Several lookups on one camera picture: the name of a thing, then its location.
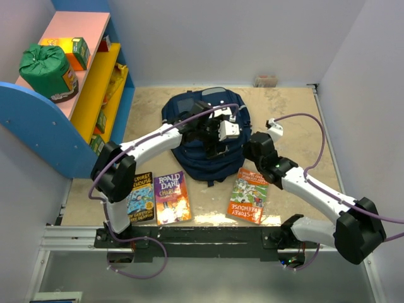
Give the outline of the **blue pink yellow shelf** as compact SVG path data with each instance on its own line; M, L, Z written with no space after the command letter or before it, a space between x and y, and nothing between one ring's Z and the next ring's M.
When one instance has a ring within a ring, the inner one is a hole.
M59 174L87 179L97 160L90 141L98 115L104 113L107 119L100 139L120 143L135 85L124 69L117 90L107 96L114 69L126 64L108 1L54 1L53 5L56 12L44 38L82 38L88 46L86 68L65 72L65 90L50 86L48 97L22 78L1 83L1 124Z

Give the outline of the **small box on yellow shelf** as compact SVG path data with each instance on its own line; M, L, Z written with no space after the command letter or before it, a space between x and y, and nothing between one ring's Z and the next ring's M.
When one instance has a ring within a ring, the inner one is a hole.
M111 48L111 41L109 35L104 36L99 44L98 51L99 52L109 52Z

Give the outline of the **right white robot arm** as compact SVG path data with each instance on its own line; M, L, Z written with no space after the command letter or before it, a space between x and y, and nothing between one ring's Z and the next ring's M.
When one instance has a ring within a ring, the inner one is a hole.
M254 133L244 145L243 155L254 162L267 182L299 197L327 218L290 217L271 235L279 249L313 242L333 247L348 262L360 264L386 240L376 205L370 199L346 196L305 175L297 163L278 155L268 133Z

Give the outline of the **green wrapped round package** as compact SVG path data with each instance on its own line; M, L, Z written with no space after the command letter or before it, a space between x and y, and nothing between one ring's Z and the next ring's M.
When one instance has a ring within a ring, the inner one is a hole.
M31 44L23 52L19 73L34 91L55 104L78 94L78 78L59 46Z

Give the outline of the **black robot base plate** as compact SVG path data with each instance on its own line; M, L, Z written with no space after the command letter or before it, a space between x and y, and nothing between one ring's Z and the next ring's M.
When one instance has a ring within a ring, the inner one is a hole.
M135 263L150 263L153 258L251 258L278 261L279 257L298 255L303 249L314 249L312 242L280 243L280 227L154 227L135 226L126 229L119 239L137 238L134 242L116 241L107 227L96 230L94 247L106 249L116 260L126 253Z

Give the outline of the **Roald Dahl Charlie book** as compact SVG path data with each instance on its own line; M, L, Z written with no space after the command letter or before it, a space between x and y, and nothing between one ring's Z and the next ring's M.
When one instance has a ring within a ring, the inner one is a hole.
M192 219L183 171L155 177L153 181L157 225L185 222Z

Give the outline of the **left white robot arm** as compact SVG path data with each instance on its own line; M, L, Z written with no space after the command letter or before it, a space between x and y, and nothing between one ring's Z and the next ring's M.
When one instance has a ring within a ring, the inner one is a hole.
M113 245L125 247L131 240L130 221L122 201L132 191L137 166L187 141L217 143L229 138L238 111L237 104L213 107L197 101L190 111L167 120L145 136L120 145L113 141L104 145L90 174L93 183L88 197L100 201Z

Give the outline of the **navy blue school backpack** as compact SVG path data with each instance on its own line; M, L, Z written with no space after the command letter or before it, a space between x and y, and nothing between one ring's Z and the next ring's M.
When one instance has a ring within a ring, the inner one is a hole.
M212 107L237 104L239 111L235 122L239 125L238 138L227 138L208 148L202 141L194 140L171 150L180 166L197 181L206 181L209 186L222 182L236 174L244 164L242 146L251 136L251 118L241 96L223 87L207 88L199 91L188 90L173 96L162 107L162 122L174 124L188 117L196 101L203 101Z

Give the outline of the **small box at back wall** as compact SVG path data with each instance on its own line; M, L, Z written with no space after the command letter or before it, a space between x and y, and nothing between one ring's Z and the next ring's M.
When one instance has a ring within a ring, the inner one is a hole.
M274 88L278 84L278 78L275 75L259 75L254 80L255 88Z

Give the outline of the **yellow snack bag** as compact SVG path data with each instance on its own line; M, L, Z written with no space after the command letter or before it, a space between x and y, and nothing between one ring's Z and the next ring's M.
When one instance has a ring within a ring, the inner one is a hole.
M102 102L102 108L104 108L109 100L112 98L112 96L115 94L117 89L119 88L119 85L124 81L124 74L125 71L127 70L127 66L120 64L120 63L115 63L114 69L112 70L112 74L109 80L109 84L107 85L107 89L105 92L105 96Z

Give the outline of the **orange 78-storey treehouse book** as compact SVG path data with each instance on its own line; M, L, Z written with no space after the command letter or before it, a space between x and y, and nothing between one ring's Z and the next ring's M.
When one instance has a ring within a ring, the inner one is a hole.
M240 168L232 190L227 215L260 224L269 183L257 172Z

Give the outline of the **yellow green carton box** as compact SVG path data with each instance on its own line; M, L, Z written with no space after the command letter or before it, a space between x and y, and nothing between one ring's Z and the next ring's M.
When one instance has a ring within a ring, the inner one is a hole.
M45 38L39 43L46 46L59 46L75 71L88 69L90 50L83 37Z

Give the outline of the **169-storey treehouse book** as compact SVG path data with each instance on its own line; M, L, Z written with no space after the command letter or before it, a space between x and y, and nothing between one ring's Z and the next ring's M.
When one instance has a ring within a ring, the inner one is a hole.
M155 193L152 172L136 174L133 187L126 198L127 214L131 223L155 218Z

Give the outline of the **green box on lower shelf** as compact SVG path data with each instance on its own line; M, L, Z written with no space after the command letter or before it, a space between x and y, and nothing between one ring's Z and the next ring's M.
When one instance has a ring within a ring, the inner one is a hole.
M100 110L93 133L94 134L104 134L107 124L107 117L105 116L103 110Z

